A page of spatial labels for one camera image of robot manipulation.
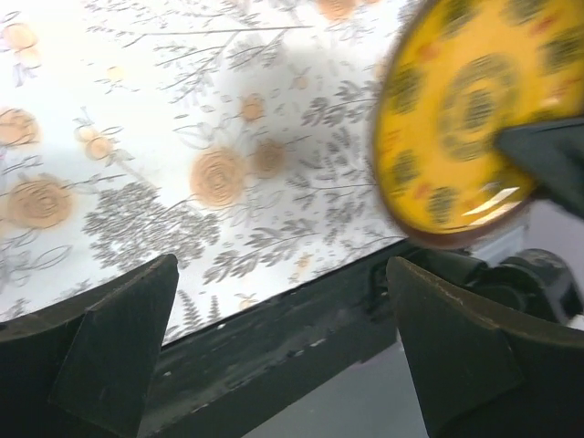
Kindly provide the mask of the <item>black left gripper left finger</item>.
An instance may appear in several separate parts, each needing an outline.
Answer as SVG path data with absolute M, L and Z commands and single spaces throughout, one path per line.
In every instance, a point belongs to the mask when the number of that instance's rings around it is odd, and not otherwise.
M 178 283 L 174 255 L 1 325 L 4 437 L 135 437 Z

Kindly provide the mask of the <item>yellow brown patterned plate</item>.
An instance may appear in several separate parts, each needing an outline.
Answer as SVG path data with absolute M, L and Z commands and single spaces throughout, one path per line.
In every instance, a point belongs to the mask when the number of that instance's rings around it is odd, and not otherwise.
M 496 134 L 582 111 L 580 1 L 423 1 L 376 108 L 381 199 L 418 243 L 470 245 L 508 225 L 536 188 L 495 149 Z

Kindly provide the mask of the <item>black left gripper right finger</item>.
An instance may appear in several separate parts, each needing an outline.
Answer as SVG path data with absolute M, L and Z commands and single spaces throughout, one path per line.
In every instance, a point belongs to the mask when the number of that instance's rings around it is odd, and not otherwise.
M 394 315 L 432 437 L 580 437 L 583 334 L 472 292 L 486 263 L 392 258 Z

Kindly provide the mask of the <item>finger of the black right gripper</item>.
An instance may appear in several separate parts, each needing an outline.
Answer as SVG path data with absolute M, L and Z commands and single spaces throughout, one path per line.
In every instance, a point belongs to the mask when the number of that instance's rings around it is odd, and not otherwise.
M 583 213 L 583 119 L 543 120 L 501 130 L 495 147 L 570 214 Z

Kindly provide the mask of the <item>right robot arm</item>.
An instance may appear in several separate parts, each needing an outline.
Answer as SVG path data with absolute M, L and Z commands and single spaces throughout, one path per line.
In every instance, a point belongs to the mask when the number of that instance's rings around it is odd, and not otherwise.
M 495 147 L 531 176 L 537 189 L 566 212 L 583 217 L 583 118 L 545 120 L 507 128 Z M 503 306 L 567 325 L 583 315 L 583 298 L 568 265 L 529 248 L 487 268 L 467 284 Z

